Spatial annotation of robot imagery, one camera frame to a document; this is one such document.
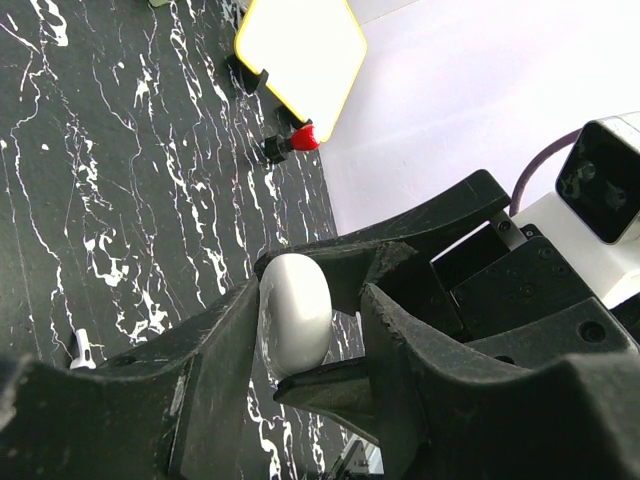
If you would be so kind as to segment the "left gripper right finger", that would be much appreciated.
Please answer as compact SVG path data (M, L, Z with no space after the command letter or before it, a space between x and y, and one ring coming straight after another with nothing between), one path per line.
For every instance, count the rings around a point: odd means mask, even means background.
M524 369L456 342L371 284L361 318L386 478L638 477L636 355Z

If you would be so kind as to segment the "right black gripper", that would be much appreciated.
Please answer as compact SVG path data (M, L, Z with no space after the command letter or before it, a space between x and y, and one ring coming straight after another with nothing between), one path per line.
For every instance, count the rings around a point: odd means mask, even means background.
M262 277L279 255L306 255L321 267L333 308L354 313L380 246L398 242L433 257L510 203L497 180L477 170L375 225L267 252L254 272ZM455 314L451 336L497 360L536 368L567 354L639 351L627 329L534 227L484 226L437 258L434 267Z

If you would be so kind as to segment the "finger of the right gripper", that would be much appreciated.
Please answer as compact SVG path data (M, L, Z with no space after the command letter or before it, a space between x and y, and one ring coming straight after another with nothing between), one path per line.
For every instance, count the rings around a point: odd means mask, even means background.
M364 356L291 375L278 383L273 399L283 405L327 417L365 440L380 445L382 382L390 362Z

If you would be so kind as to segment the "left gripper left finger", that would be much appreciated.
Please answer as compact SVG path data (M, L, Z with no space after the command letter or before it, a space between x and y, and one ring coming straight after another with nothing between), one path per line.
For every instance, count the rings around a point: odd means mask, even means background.
M93 369L1 359L5 479L231 479L259 307L248 280Z

